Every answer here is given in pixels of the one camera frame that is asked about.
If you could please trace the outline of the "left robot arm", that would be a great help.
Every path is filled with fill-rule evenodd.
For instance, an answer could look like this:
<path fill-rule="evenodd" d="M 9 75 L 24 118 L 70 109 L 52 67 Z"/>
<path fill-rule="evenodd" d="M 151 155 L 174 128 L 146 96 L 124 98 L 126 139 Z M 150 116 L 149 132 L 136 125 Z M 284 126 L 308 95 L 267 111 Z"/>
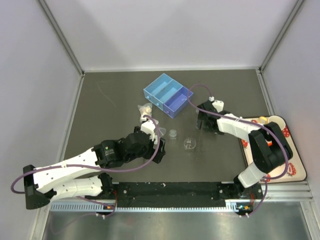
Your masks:
<path fill-rule="evenodd" d="M 114 191 L 114 172 L 135 159 L 160 163 L 166 140 L 161 134 L 145 132 L 139 126 L 127 137 L 104 140 L 78 156 L 45 167 L 23 168 L 25 207 L 42 208 L 50 202 L 72 197 L 109 198 Z"/>

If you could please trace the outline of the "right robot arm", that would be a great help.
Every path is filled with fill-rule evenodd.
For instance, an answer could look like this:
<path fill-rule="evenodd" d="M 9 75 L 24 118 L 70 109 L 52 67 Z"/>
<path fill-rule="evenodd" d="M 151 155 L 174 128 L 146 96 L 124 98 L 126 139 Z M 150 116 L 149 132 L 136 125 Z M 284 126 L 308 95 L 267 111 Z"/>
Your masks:
<path fill-rule="evenodd" d="M 289 164 L 293 151 L 275 123 L 259 124 L 214 107 L 207 100 L 196 107 L 198 111 L 196 127 L 218 135 L 229 134 L 249 143 L 253 162 L 234 179 L 233 192 L 239 198 L 245 198 L 257 184 L 277 167 Z"/>

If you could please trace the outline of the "light blue drawer box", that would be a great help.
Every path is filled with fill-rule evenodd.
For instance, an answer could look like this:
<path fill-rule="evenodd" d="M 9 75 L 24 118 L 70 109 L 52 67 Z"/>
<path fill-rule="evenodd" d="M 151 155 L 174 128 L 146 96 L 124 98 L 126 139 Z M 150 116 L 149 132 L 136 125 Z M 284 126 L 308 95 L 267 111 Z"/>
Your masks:
<path fill-rule="evenodd" d="M 162 73 L 159 77 L 157 77 L 153 82 L 151 82 L 148 86 L 143 89 L 144 96 L 147 100 L 152 100 L 153 97 L 163 89 L 173 78 L 167 75 L 166 73 Z"/>

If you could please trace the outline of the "glass stoppered bottle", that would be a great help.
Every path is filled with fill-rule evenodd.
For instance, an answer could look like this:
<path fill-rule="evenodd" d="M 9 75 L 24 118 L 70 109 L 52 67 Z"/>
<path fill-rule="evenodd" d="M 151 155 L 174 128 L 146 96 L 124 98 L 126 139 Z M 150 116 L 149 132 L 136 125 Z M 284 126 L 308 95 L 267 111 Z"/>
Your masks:
<path fill-rule="evenodd" d="M 177 131 L 175 129 L 171 129 L 169 132 L 168 132 L 168 136 L 171 140 L 175 140 L 177 138 Z"/>

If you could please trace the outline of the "clear glass beaker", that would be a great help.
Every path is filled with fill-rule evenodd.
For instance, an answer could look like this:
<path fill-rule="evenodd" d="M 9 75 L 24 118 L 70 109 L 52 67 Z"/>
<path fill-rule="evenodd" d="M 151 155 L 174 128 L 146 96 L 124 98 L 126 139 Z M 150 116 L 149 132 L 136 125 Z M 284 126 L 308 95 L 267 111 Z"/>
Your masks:
<path fill-rule="evenodd" d="M 184 140 L 183 145 L 186 150 L 192 150 L 196 147 L 197 141 L 192 137 L 188 137 Z"/>

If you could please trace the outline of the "clear bag of corks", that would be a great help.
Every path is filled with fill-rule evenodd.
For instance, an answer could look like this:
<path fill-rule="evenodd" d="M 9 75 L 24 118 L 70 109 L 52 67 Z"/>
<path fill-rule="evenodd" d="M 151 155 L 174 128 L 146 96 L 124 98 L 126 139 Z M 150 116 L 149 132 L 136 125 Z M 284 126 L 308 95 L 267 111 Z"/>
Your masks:
<path fill-rule="evenodd" d="M 152 116 L 152 108 L 153 108 L 153 105 L 151 102 L 149 103 L 146 103 L 144 105 L 138 105 L 138 110 L 140 112 L 140 118 L 139 118 L 139 121 L 142 123 L 142 122 L 145 122 L 147 121 L 147 118 L 144 117 L 144 115 L 148 115 L 148 116 Z"/>

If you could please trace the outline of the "purple drawer box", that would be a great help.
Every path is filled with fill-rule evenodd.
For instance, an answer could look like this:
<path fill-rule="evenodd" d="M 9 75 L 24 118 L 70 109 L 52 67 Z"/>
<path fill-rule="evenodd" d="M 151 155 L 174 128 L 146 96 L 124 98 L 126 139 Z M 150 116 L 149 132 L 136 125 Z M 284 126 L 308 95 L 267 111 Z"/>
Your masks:
<path fill-rule="evenodd" d="M 193 92 L 188 92 L 189 89 L 185 86 L 182 86 L 170 99 L 163 104 L 163 112 L 174 119 L 178 113 L 189 104 L 188 97 L 191 98 L 193 96 Z"/>

